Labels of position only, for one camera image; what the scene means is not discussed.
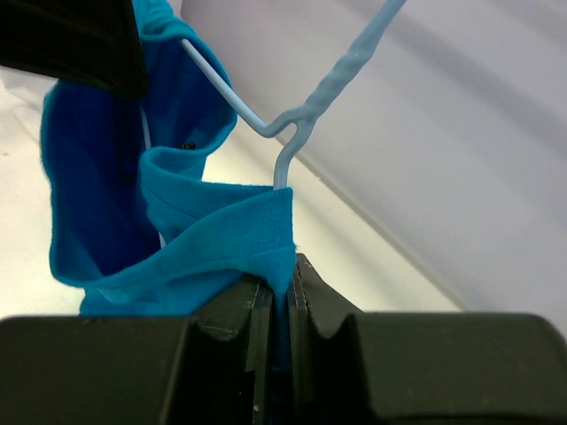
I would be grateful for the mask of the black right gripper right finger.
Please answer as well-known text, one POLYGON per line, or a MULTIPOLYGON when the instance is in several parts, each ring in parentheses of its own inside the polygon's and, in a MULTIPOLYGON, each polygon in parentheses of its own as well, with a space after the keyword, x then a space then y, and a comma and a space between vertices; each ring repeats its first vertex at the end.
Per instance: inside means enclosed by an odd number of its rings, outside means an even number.
POLYGON ((365 313, 299 255, 298 424, 563 424, 566 344, 525 313, 365 313))

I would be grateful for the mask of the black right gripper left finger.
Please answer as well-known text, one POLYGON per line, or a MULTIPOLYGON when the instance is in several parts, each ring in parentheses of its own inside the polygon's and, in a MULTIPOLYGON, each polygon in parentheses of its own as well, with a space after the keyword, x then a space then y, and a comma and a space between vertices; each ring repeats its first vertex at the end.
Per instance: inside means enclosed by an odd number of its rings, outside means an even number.
POLYGON ((1 323, 4 424, 264 424, 271 293, 246 275, 189 316, 1 323))

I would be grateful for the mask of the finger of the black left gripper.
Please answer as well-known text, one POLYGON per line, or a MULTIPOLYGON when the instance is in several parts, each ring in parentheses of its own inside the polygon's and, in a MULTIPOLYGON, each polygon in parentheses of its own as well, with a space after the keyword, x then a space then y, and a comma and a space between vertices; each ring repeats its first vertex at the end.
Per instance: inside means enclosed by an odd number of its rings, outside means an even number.
POLYGON ((1 65, 129 99, 149 88, 130 1, 3 1, 1 65))

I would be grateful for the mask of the blue t shirt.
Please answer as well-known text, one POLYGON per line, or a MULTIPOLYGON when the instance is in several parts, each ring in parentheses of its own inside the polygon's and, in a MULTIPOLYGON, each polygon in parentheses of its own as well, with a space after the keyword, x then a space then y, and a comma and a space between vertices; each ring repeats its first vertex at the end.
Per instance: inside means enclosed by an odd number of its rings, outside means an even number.
POLYGON ((83 315, 191 313, 248 273, 282 301, 296 262, 291 189, 207 182, 236 112, 182 47, 213 52, 165 1, 136 1, 141 101, 59 81, 44 98, 50 270, 83 315))

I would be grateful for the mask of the light blue wire hanger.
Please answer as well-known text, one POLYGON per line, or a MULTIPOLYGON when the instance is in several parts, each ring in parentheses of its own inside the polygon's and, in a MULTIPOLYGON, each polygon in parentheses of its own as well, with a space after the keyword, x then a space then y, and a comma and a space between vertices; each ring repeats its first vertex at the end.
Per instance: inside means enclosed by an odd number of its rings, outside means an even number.
POLYGON ((209 61, 198 50, 197 44, 189 40, 192 31, 189 25, 175 16, 167 1, 134 1, 136 22, 143 39, 151 41, 173 38, 196 65, 200 73, 224 101, 258 135, 274 138, 293 125, 296 131, 276 158, 273 172, 273 189, 288 186, 288 175, 292 160, 306 145, 316 122, 329 109, 346 86, 369 62, 386 29, 406 3, 386 1, 368 25, 354 39, 346 53, 321 79, 303 104, 280 113, 271 123, 263 121, 234 91, 230 82, 223 79, 209 61))

